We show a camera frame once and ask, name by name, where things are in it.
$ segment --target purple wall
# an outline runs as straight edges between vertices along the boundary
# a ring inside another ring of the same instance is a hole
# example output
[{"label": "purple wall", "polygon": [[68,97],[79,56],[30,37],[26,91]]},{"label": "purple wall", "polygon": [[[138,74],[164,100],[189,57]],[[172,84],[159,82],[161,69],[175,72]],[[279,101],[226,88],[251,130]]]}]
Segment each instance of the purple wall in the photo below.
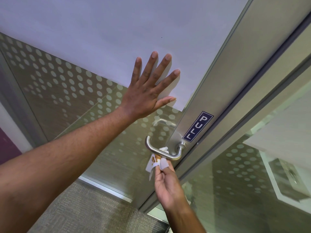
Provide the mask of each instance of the purple wall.
[{"label": "purple wall", "polygon": [[19,155],[19,149],[0,128],[0,165]]}]

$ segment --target gray carpet floor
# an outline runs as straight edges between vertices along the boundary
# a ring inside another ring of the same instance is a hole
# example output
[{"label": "gray carpet floor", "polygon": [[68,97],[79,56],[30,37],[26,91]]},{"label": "gray carpet floor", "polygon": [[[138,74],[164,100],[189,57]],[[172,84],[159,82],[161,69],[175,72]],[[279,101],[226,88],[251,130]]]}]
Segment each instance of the gray carpet floor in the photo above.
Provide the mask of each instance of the gray carpet floor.
[{"label": "gray carpet floor", "polygon": [[44,212],[29,230],[35,232],[152,232],[167,224],[109,198],[97,189],[74,182]]}]

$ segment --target forearm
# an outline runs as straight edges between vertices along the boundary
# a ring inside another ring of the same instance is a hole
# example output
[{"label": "forearm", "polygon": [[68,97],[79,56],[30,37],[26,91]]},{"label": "forearm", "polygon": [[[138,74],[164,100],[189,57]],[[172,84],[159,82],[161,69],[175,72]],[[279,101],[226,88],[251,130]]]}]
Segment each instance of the forearm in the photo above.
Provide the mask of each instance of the forearm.
[{"label": "forearm", "polygon": [[187,201],[177,204],[173,209],[165,210],[165,213],[174,233],[206,232]]},{"label": "forearm", "polygon": [[16,212],[19,212],[23,222],[31,226],[49,204],[132,122],[132,118],[121,108],[116,109],[103,118],[1,165],[0,218],[11,222],[12,226],[13,218],[18,222]]}]

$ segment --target person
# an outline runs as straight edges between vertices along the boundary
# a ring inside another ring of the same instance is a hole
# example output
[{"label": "person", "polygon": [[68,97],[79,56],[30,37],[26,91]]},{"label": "person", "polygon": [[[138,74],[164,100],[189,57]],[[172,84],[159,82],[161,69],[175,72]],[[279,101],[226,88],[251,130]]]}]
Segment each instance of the person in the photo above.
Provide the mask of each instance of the person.
[{"label": "person", "polygon": [[[130,86],[112,113],[0,165],[0,232],[27,232],[114,138],[137,119],[176,99],[157,99],[180,75],[180,70],[174,70],[155,85],[172,56],[166,54],[151,74],[157,58],[158,53],[152,52],[141,76],[142,59],[136,59]],[[163,171],[156,167],[155,191],[173,232],[205,232],[170,162]]]}]

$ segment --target blue rectangular sticker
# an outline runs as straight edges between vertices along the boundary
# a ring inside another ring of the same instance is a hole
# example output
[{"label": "blue rectangular sticker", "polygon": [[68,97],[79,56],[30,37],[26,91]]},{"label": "blue rectangular sticker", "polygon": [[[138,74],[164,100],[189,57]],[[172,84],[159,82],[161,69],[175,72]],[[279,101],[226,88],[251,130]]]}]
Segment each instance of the blue rectangular sticker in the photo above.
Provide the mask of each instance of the blue rectangular sticker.
[{"label": "blue rectangular sticker", "polygon": [[186,132],[183,139],[192,142],[199,132],[207,125],[207,123],[214,117],[209,113],[202,111],[200,116],[196,119],[190,129]]}]

